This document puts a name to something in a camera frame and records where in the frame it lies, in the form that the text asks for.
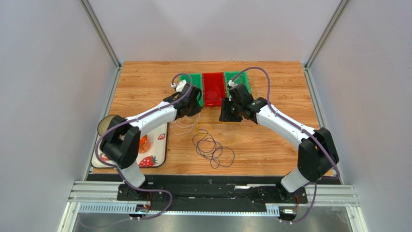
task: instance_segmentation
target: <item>white tray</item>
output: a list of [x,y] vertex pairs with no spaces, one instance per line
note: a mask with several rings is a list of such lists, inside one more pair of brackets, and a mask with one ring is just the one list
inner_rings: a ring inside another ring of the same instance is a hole
[[[150,140],[151,145],[150,145],[149,151],[145,153],[139,153],[137,155],[136,162],[139,164],[140,167],[147,167],[147,166],[140,165],[140,162],[146,157],[151,157],[150,158],[151,160],[153,160],[153,158],[156,159],[156,161],[154,162],[154,165],[151,167],[159,167],[164,163],[164,161],[166,160],[166,140],[167,140],[166,137],[167,137],[167,123],[157,127],[156,129],[152,130],[151,132],[147,134],[147,138]],[[107,158],[106,155],[104,155],[100,149],[99,149],[99,155],[103,160]],[[94,168],[109,168],[109,166],[101,163],[94,154],[91,158],[91,165]]]

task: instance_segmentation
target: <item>orange container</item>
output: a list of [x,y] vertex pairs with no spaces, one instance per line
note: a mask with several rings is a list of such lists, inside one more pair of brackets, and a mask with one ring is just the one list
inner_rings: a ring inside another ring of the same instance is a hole
[[142,139],[140,139],[139,153],[145,153],[149,151],[149,149],[150,149],[150,140],[147,137],[147,135],[145,135],[142,137]]

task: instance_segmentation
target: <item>wooden table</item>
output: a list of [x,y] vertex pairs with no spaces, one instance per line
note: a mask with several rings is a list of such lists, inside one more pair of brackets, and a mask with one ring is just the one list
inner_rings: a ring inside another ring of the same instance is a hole
[[[319,128],[310,98],[308,86],[299,62],[232,62],[232,61],[187,61],[187,62],[125,62],[111,106],[110,114],[122,117],[133,116],[148,110],[174,93],[170,87],[172,77],[181,72],[210,73],[240,71],[250,66],[264,68],[270,75],[270,100],[279,110],[295,120]],[[266,98],[267,80],[259,70],[247,71],[251,93],[254,98]],[[205,107],[201,119],[210,120],[212,108]],[[214,110],[219,118],[220,108]],[[177,123],[190,125],[197,116],[181,118]],[[213,169],[210,161],[195,152],[192,137],[195,130],[175,135],[169,127],[166,162],[158,168],[142,168],[146,174],[216,174],[216,175],[285,175],[297,165],[297,151],[285,139],[252,121],[241,122],[243,131],[234,143],[226,143],[239,133],[234,124],[215,123],[212,136],[233,149],[235,161],[229,168]],[[185,130],[175,127],[177,133]],[[230,154],[221,157],[222,164],[229,164]],[[113,169],[93,169],[94,173],[114,173]]]

